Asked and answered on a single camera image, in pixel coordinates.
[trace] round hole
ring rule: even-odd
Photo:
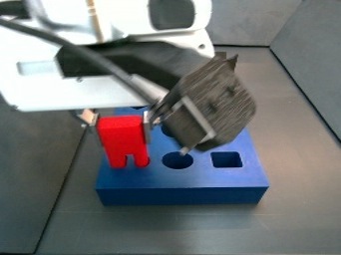
[[[164,125],[162,126],[162,131],[166,136],[173,137],[171,131]]]
[[[179,152],[171,152],[163,157],[163,164],[173,169],[185,169],[193,165],[191,155],[181,155]]]

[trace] blue shape sorter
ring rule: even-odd
[[[120,109],[115,115],[140,115]],[[152,131],[150,165],[110,167],[104,156],[96,191],[104,205],[258,203],[267,187],[251,138],[245,129],[237,139],[210,151],[187,156],[162,127]]]

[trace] red peg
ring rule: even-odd
[[[150,158],[142,117],[120,116],[100,118],[98,132],[111,167],[126,167],[128,154],[134,156],[138,167],[148,165]]]

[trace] hole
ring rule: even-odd
[[[171,131],[164,125],[162,126],[162,132],[166,136],[173,137]]]
[[[238,152],[213,152],[210,157],[213,166],[215,168],[242,167],[242,161]]]
[[[171,152],[163,157],[163,164],[173,169],[185,169],[193,165],[191,155],[181,155],[179,152]]]

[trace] white robot body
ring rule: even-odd
[[[56,6],[63,7],[64,4],[66,8],[71,3],[76,6],[84,1],[33,0],[31,8],[41,3],[44,5],[40,7],[48,6],[52,9],[44,9],[45,16],[43,17],[41,8],[36,7],[35,15],[39,17],[25,25],[51,30],[51,26],[47,27],[45,23],[41,23],[41,19],[49,17],[49,23],[60,26],[52,26],[56,31],[51,32],[74,43],[102,43],[134,36],[136,41],[168,42],[213,57],[213,46],[205,31],[210,17],[210,1],[191,1],[195,15],[189,28],[158,30],[151,24],[148,0],[98,0],[96,14],[102,19],[98,21],[102,25],[98,25],[102,27],[102,31],[111,32],[103,33],[100,37],[99,31],[91,32],[92,23],[87,23],[86,15],[82,18],[79,14],[79,17],[72,18],[70,16],[72,12],[70,12],[66,15],[66,17],[71,17],[70,19],[55,15],[58,13]],[[80,8],[83,14],[87,11],[84,8]],[[146,105],[139,95],[131,93],[112,77],[64,78],[55,59],[60,46],[4,28],[0,28],[0,38],[0,92],[7,103],[19,111],[99,109]],[[134,79],[140,86],[151,91],[155,98],[167,93],[164,88],[142,77],[135,76]]]

